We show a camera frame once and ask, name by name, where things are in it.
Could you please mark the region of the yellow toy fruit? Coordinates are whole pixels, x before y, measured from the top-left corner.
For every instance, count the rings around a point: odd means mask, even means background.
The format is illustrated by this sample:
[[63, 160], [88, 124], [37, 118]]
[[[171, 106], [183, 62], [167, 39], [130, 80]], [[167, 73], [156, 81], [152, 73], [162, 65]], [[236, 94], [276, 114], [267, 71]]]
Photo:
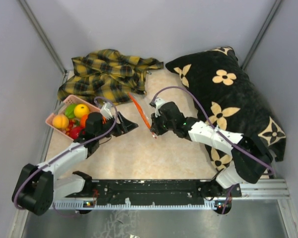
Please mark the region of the yellow toy fruit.
[[90, 109], [85, 104], [77, 104], [74, 108], [74, 116], [78, 119], [90, 113]]

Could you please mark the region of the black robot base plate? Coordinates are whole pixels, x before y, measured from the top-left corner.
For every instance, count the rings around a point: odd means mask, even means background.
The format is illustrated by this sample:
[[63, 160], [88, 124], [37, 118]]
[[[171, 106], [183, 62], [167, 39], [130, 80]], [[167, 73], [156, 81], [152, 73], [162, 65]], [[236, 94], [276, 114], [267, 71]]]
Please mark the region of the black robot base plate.
[[67, 198], [95, 198], [98, 205], [203, 205], [205, 198], [225, 198], [229, 189], [214, 180], [151, 179], [88, 181], [82, 191]]

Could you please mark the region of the orange toy fruit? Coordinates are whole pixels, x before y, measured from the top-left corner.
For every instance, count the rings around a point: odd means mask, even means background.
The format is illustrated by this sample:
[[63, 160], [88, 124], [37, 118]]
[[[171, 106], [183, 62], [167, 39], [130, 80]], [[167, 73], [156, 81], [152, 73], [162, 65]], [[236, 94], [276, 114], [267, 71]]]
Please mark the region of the orange toy fruit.
[[89, 114], [85, 114], [80, 119], [80, 126], [85, 128], [86, 126], [86, 120], [88, 119]]

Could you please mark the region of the clear orange-zipper zip bag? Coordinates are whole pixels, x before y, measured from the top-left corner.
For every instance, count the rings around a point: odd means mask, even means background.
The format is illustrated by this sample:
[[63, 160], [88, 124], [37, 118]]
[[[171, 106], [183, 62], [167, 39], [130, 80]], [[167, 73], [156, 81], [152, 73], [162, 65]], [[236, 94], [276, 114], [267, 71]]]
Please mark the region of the clear orange-zipper zip bag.
[[129, 92], [128, 95], [132, 100], [132, 102], [134, 103], [134, 105], [136, 106], [142, 120], [144, 121], [146, 127], [151, 132], [153, 138], [157, 139], [157, 135], [151, 130], [151, 125], [152, 125], [151, 114], [153, 113], [153, 108], [149, 104], [150, 100], [146, 95], [139, 95], [131, 92]]

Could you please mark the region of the pink plastic basket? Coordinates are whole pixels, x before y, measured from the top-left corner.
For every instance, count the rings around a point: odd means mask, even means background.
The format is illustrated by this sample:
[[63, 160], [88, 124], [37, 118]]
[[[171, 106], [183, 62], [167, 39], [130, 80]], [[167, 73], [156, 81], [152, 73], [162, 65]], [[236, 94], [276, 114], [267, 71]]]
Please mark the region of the pink plastic basket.
[[46, 124], [68, 139], [75, 140], [85, 129], [86, 120], [93, 112], [100, 112], [100, 109], [78, 96], [69, 95], [48, 116]]

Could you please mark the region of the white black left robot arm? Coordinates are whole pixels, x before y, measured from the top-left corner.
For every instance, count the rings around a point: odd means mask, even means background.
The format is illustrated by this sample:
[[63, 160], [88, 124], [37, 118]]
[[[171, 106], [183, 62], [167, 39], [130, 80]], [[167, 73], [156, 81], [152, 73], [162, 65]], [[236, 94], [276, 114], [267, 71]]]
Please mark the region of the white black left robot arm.
[[99, 148], [100, 139], [111, 135], [118, 137], [137, 127], [137, 123], [126, 119], [120, 112], [108, 119], [100, 112], [90, 113], [85, 127], [67, 149], [48, 161], [27, 164], [22, 168], [12, 195], [15, 207], [40, 216], [68, 195], [91, 195], [93, 184], [90, 176], [81, 172], [74, 172], [68, 178], [61, 176], [90, 157]]

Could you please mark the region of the green toy fruit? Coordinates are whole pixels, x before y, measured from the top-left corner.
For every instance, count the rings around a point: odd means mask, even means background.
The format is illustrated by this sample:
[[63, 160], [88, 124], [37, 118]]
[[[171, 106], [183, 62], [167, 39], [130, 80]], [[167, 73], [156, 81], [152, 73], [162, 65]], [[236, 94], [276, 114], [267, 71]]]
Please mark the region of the green toy fruit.
[[66, 107], [65, 111], [64, 111], [64, 115], [68, 118], [68, 119], [74, 119], [75, 118], [75, 114], [74, 114], [74, 110], [75, 107], [77, 106], [77, 104], [70, 104]]

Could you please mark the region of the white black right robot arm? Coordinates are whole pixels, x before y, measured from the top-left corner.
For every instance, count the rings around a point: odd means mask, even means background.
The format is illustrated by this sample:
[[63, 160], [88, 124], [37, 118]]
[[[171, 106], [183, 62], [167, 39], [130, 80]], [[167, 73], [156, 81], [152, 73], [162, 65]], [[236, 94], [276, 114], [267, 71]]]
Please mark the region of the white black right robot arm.
[[185, 117], [174, 102], [157, 99], [151, 102], [155, 112], [151, 115], [150, 130], [160, 136], [172, 131], [179, 138], [199, 142], [231, 156], [228, 167], [207, 182], [211, 196], [224, 196], [233, 185], [247, 182], [256, 184], [273, 160], [269, 150], [257, 135], [246, 136], [229, 132], [203, 121]]

